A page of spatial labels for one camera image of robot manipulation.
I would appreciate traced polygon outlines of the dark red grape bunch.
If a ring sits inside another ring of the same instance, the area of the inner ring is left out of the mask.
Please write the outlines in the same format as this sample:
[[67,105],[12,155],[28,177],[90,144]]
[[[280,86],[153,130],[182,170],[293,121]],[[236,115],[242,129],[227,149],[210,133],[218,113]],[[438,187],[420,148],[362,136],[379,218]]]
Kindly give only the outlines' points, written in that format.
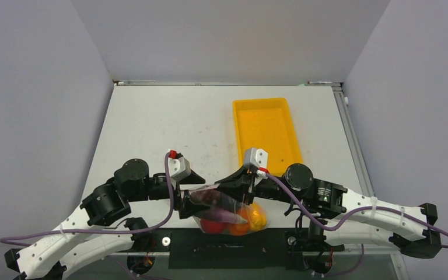
[[236,201],[228,195],[215,190],[197,190],[190,192],[190,197],[195,204],[234,211]]

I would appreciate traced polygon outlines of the clear pink-dotted zip bag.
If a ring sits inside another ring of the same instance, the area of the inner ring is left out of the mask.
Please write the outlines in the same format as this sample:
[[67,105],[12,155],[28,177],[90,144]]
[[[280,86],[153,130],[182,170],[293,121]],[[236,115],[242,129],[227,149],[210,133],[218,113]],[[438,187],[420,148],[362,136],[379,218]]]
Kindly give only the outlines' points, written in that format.
[[193,218],[210,235],[244,236],[268,226],[266,212],[257,203],[247,205],[218,190],[216,184],[184,190],[180,218]]

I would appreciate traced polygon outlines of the yellow bell pepper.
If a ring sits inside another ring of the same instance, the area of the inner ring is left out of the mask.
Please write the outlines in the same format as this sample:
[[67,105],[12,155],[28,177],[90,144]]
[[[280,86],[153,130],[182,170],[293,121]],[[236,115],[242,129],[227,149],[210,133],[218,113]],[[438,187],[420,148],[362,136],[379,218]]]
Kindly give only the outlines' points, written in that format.
[[267,216],[262,207],[254,202],[247,207],[248,223],[252,232],[263,230],[267,226]]

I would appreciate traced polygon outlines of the slim purple eggplant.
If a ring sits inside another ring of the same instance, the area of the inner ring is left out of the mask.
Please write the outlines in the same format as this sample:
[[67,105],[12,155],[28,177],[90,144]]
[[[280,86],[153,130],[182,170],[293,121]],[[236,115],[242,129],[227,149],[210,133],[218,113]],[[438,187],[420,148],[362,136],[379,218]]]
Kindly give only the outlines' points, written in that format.
[[211,208],[203,212],[202,218],[215,222],[225,222],[225,223],[244,223],[245,220],[236,213],[229,212],[221,208]]

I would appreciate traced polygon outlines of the red tomato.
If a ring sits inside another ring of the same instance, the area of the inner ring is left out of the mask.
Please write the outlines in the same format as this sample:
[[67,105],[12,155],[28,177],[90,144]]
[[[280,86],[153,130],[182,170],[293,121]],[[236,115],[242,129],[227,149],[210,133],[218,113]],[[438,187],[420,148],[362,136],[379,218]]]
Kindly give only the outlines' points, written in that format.
[[215,222],[206,219],[201,219],[200,225],[202,231],[207,234],[221,234],[227,228],[227,223],[225,222]]

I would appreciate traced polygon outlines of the orange pumpkin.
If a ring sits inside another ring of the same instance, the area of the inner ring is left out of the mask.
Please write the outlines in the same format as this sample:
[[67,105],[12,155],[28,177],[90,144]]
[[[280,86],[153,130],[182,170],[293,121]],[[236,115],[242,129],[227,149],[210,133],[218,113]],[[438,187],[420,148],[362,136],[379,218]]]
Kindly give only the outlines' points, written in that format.
[[245,220],[244,223],[232,224],[227,227],[229,233],[233,236],[246,235],[250,230],[250,218],[247,210],[241,209],[238,214]]

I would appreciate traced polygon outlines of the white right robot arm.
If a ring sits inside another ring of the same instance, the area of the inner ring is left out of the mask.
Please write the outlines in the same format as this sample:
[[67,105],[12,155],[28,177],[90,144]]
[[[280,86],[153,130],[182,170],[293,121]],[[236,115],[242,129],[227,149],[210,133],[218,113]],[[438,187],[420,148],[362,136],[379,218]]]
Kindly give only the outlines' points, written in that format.
[[345,244],[372,244],[398,249],[405,256],[430,259],[442,249],[433,228],[436,206],[400,206],[359,194],[342,185],[314,178],[304,164],[294,163],[280,177],[264,168],[241,167],[216,182],[218,191],[245,204],[263,198],[289,204],[285,214],[299,211],[309,220],[297,222],[298,246],[329,250]]

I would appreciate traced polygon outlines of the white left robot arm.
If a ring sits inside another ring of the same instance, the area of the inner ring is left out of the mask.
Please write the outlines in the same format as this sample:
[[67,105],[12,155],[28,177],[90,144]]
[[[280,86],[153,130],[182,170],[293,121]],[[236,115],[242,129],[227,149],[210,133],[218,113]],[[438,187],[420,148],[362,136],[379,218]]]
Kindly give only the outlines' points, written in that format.
[[23,237],[4,237],[13,248],[4,255],[6,266],[18,279],[65,279],[76,270],[110,254],[148,248],[156,226],[131,217],[132,202],[168,200],[169,212],[180,211],[188,197],[182,184],[203,184],[179,153],[164,158],[164,172],[153,176],[142,159],[131,159],[112,178],[96,187],[79,206],[49,232],[32,234],[32,244]]

